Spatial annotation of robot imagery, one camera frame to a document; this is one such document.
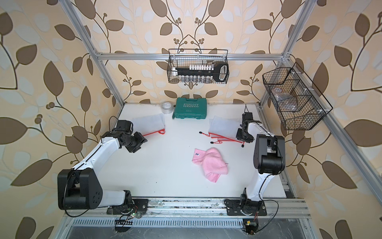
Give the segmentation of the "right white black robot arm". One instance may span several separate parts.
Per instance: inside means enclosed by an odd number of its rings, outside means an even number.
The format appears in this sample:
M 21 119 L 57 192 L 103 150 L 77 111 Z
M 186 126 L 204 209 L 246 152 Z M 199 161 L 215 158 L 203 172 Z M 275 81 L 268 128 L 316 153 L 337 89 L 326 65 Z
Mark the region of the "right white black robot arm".
M 244 189 L 241 200 L 259 202 L 263 199 L 269 182 L 286 167 L 285 138 L 265 129 L 260 121 L 253 119 L 251 112 L 242 114 L 242 124 L 236 138 L 244 143 L 255 143 L 255 173 L 250 184 Z

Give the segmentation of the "green plastic tool case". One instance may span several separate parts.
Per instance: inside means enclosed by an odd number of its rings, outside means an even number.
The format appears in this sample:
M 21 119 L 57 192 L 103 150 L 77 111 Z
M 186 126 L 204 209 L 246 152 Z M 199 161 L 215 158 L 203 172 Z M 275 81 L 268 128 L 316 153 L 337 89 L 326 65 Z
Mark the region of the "green plastic tool case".
M 207 117 L 207 100 L 205 98 L 177 98 L 172 118 L 205 119 Z

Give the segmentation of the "pink microfiber cloth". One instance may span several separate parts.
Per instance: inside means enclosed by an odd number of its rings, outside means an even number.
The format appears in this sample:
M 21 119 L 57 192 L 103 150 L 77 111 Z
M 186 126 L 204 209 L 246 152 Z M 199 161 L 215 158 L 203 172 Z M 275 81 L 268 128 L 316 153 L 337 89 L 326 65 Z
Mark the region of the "pink microfiber cloth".
M 215 147 L 207 151 L 195 149 L 192 162 L 202 167 L 206 179 L 210 182 L 216 183 L 221 175 L 228 174 L 228 163 Z

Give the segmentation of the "stack of mesh document bags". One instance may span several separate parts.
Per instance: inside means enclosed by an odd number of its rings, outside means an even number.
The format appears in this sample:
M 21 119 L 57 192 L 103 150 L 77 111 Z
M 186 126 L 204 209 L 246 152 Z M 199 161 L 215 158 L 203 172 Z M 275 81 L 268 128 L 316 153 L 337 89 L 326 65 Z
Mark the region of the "stack of mesh document bags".
M 134 118 L 131 120 L 135 131 L 147 136 L 154 133 L 165 134 L 165 118 L 164 114 Z

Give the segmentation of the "clear plastic bag in basket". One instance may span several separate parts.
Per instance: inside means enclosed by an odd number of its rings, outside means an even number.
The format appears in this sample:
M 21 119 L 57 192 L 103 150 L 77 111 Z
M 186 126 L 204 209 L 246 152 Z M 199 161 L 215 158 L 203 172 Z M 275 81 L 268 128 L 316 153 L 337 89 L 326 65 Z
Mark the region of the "clear plastic bag in basket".
M 298 110 L 296 96 L 282 92 L 280 88 L 274 88 L 272 93 L 281 111 L 296 112 Z

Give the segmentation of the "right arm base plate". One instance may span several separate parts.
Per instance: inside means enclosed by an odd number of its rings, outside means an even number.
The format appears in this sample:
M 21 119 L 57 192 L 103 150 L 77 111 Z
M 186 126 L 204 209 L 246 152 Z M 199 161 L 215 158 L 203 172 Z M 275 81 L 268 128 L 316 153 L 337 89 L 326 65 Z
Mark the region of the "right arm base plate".
M 263 201 L 225 199 L 228 216 L 266 216 L 267 210 Z

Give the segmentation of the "clear tape roll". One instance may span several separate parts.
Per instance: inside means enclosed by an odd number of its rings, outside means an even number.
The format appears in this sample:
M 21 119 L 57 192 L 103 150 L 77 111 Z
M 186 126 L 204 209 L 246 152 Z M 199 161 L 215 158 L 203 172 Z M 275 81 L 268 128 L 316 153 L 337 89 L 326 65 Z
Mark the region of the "clear tape roll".
M 163 102 L 161 104 L 161 111 L 165 115 L 171 114 L 174 111 L 174 105 L 171 102 Z

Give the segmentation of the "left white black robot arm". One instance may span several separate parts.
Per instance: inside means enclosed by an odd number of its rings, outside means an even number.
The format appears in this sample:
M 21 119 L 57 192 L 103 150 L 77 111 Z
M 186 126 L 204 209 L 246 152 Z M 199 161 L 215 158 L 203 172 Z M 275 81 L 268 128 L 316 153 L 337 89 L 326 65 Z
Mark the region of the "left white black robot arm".
M 58 207 L 61 210 L 90 210 L 133 205 L 130 191 L 103 189 L 97 175 L 117 150 L 125 147 L 128 152 L 135 153 L 146 142 L 139 132 L 106 132 L 88 156 L 58 174 Z

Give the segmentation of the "clear mesh document bag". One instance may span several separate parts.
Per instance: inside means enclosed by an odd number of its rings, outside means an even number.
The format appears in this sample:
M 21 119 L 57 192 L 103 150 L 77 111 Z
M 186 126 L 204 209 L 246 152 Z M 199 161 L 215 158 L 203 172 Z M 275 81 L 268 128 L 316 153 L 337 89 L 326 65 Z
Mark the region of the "clear mesh document bag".
M 239 130 L 241 122 L 239 119 L 226 119 L 215 116 L 210 119 L 210 128 L 208 133 L 202 131 L 199 134 L 205 135 L 213 139 L 211 144 L 222 144 L 224 142 L 237 142 L 244 147 L 245 142 L 237 139 L 237 131 Z

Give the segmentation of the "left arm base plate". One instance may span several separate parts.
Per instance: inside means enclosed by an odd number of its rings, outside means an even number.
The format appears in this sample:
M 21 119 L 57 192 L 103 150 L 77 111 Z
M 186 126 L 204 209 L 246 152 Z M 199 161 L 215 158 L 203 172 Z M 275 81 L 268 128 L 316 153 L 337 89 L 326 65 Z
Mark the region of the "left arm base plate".
M 108 207 L 106 213 L 108 215 L 134 215 L 136 217 L 136 214 L 138 214 L 142 216 L 145 215 L 148 210 L 148 203 L 148 199 L 133 198 L 130 201 L 126 201 L 123 205 Z

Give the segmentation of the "black socket holder rail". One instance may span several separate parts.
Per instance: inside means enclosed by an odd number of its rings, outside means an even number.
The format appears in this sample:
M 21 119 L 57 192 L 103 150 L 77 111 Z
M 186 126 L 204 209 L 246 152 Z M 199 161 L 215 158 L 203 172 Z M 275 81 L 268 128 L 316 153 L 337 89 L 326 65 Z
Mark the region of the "black socket holder rail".
M 171 73 L 174 76 L 184 76 L 189 79 L 223 83 L 226 82 L 229 77 L 229 64 L 218 63 L 211 65 L 190 65 L 189 67 L 173 67 Z

